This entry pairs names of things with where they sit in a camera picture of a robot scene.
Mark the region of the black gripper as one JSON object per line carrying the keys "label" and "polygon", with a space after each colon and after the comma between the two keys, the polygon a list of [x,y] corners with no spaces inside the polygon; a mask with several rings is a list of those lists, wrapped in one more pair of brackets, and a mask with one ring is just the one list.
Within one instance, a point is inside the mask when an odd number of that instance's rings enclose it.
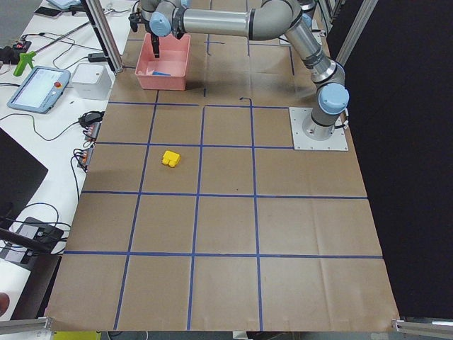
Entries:
{"label": "black gripper", "polygon": [[172,35],[177,39],[184,36],[184,32],[179,28],[174,28],[169,21],[150,21],[148,24],[151,33],[151,46],[155,58],[160,58],[160,40],[159,38]]}

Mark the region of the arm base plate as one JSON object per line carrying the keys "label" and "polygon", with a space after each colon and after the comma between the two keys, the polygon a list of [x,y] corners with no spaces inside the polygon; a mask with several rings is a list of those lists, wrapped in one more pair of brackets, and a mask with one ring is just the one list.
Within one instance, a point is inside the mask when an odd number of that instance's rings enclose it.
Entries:
{"label": "arm base plate", "polygon": [[348,128],[348,121],[343,122],[338,117],[332,126],[320,126],[313,121],[312,110],[313,108],[307,107],[289,107],[294,150],[347,152],[349,148],[345,130]]}

